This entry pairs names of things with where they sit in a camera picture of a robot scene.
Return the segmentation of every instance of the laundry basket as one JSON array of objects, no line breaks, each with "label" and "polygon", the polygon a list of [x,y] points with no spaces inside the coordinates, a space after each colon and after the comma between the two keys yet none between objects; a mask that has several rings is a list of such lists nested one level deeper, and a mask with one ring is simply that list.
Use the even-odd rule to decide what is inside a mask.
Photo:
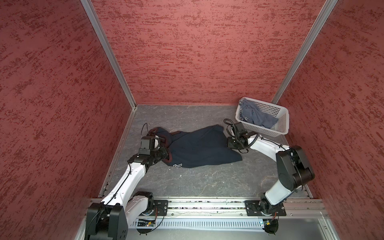
[{"label": "laundry basket", "polygon": [[245,128],[255,131],[257,133],[260,133],[261,135],[264,134],[271,137],[277,137],[281,134],[285,135],[288,133],[288,129],[289,129],[288,109],[279,105],[263,102],[263,101],[252,99],[252,98],[246,98],[246,97],[243,97],[243,98],[256,103],[256,105],[260,108],[262,112],[268,113],[279,119],[279,121],[271,129],[245,122],[240,119],[240,101],[241,101],[240,100],[239,105],[237,106],[235,118],[237,121],[242,122]]}]

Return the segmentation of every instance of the gray floor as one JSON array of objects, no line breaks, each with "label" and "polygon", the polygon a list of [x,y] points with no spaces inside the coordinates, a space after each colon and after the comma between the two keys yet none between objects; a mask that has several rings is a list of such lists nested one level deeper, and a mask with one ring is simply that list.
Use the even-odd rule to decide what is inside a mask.
[{"label": "gray floor", "polygon": [[[139,150],[140,131],[144,123],[148,123],[149,129],[163,127],[169,132],[191,132],[215,124],[226,127],[223,119],[235,120],[235,112],[236,106],[140,105],[112,176],[109,191],[125,172],[127,160]],[[282,142],[281,137],[268,138]],[[259,197],[278,180],[276,163],[252,149],[242,154],[242,157],[241,162],[192,169],[169,167],[159,162],[149,168],[134,192],[153,192],[158,197]],[[302,191],[292,196],[308,195]]]}]

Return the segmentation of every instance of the red textured wall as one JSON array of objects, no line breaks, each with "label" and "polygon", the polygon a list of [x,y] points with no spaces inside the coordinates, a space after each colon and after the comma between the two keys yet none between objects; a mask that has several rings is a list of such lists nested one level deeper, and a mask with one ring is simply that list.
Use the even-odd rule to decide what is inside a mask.
[{"label": "red textured wall", "polygon": [[384,2],[339,0],[279,104],[341,239],[384,239]]},{"label": "red textured wall", "polygon": [[130,106],[79,0],[0,12],[0,239],[72,240]]},{"label": "red textured wall", "polygon": [[324,0],[94,0],[139,104],[271,101]]}]

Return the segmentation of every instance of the black cable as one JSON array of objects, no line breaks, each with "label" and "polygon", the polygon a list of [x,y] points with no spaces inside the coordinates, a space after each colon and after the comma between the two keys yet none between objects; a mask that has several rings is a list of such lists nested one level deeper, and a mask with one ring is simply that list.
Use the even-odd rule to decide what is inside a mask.
[{"label": "black cable", "polygon": [[150,232],[154,231],[156,228],[158,228],[158,227],[163,223],[164,217],[166,216],[166,212],[165,212],[165,210],[164,210],[163,208],[161,208],[161,207],[156,207],[156,208],[159,208],[159,209],[163,210],[163,219],[161,220],[161,222],[160,222],[159,225],[157,225],[155,228],[153,228],[153,229],[152,229],[151,231],[149,231],[148,233],[150,233]]},{"label": "black cable", "polygon": [[273,142],[273,143],[276,144],[277,146],[279,146],[279,147],[281,147],[282,149],[284,149],[282,144],[277,144],[277,143],[275,143],[274,141],[271,141],[271,140],[269,140],[269,139],[265,139],[264,137],[261,137],[261,139],[262,139],[262,140],[265,140],[265,141],[268,141],[268,142]]},{"label": "black cable", "polygon": [[95,219],[95,217],[96,217],[97,215],[99,215],[100,212],[102,213],[102,211],[104,211],[104,210],[105,210],[105,208],[100,209],[100,211],[98,211],[98,212],[96,213],[96,215],[93,216],[93,218],[92,218],[91,221],[89,222],[89,226],[88,226],[87,230],[85,230],[85,234],[87,234],[87,232],[88,232],[88,230],[89,230],[89,227],[91,226],[91,223],[93,222],[93,220]]},{"label": "black cable", "polygon": [[143,137],[143,129],[144,129],[144,126],[147,125],[147,134],[149,133],[148,131],[148,124],[147,123],[144,123],[143,127],[141,128],[141,133],[140,133],[140,136]]},{"label": "black cable", "polygon": [[241,152],[240,149],[238,149],[239,153],[249,153],[249,150],[246,148],[246,152]]},{"label": "black cable", "polygon": [[116,194],[119,192],[121,186],[124,184],[125,180],[127,180],[127,178],[129,177],[129,175],[131,174],[131,165],[128,163],[128,166],[129,166],[129,173],[127,175],[127,177],[124,179],[124,181],[122,182],[122,184],[120,185],[120,187],[117,189],[117,191],[115,192],[115,194],[113,194],[112,198],[105,204],[105,205],[108,205],[108,203],[110,203],[112,201],[112,199],[115,199],[116,198]]},{"label": "black cable", "polygon": [[238,142],[238,143],[240,143],[240,145],[244,148],[244,149],[247,149],[247,148],[250,148],[255,142],[256,142],[256,140],[259,138],[259,136],[260,136],[260,134],[256,134],[256,137],[253,139],[253,141],[250,143],[250,144],[248,144],[248,145],[246,145],[246,146],[244,146],[244,144],[237,138],[237,131],[236,131],[236,128],[235,128],[235,123],[232,121],[232,120],[230,120],[229,118],[226,118],[226,119],[224,119],[223,120],[223,122],[225,123],[225,124],[227,124],[227,125],[229,125],[229,126],[233,126],[233,134],[234,134],[234,136],[229,132],[229,130],[228,130],[228,126],[227,126],[227,132],[228,132],[228,134],[231,136],[231,137],[234,137],[235,139],[236,139],[236,141]]},{"label": "black cable", "polygon": [[[116,193],[115,194],[113,194],[113,196],[112,196],[112,198],[105,204],[105,205],[108,205],[108,203],[110,203],[111,201],[112,201],[112,199],[114,199],[114,198],[116,198],[116,194],[119,192],[119,190],[120,190],[120,188],[121,188],[121,186],[124,184],[124,182],[125,182],[125,180],[127,180],[127,178],[129,177],[129,175],[131,174],[131,165],[128,163],[128,166],[129,166],[129,173],[128,173],[128,176],[124,179],[124,181],[123,181],[123,183],[120,185],[120,187],[117,189],[117,191],[116,191]],[[88,226],[88,228],[87,228],[87,230],[85,231],[86,233],[88,232],[88,230],[89,230],[89,227],[91,226],[91,223],[93,222],[93,220],[95,219],[95,217],[97,216],[97,215],[99,215],[99,213],[101,212],[103,212],[103,211],[105,211],[105,208],[103,207],[100,211],[98,211],[97,213],[96,213],[96,215],[91,219],[91,221],[89,222],[89,226]]]}]

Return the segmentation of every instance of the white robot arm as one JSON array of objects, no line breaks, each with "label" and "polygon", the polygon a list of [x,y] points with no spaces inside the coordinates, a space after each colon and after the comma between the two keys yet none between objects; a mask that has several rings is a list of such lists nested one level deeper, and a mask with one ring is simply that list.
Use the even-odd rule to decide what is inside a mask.
[{"label": "white robot arm", "polygon": [[[228,129],[228,147],[242,150],[257,150],[273,159],[277,164],[279,179],[271,189],[261,195],[260,204],[255,206],[263,215],[274,214],[282,202],[297,188],[314,178],[313,170],[298,147],[289,147],[265,139],[255,132],[244,129],[242,123]],[[154,210],[154,199],[150,192],[131,195],[148,168],[168,156],[167,149],[157,136],[144,136],[139,153],[128,160],[128,167],[114,189],[101,201],[93,203],[87,212],[85,240],[125,240],[128,226],[142,214]]]}]

